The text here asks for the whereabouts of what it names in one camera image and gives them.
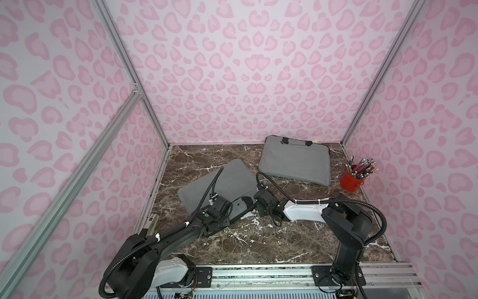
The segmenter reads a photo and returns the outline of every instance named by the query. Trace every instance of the pencil cup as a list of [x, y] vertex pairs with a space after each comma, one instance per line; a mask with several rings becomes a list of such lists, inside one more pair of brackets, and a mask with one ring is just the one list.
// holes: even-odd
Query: pencil cup
[[354, 178], [347, 170], [345, 171], [344, 176], [340, 179], [340, 186], [348, 192], [357, 191], [357, 189], [364, 183], [364, 179]]

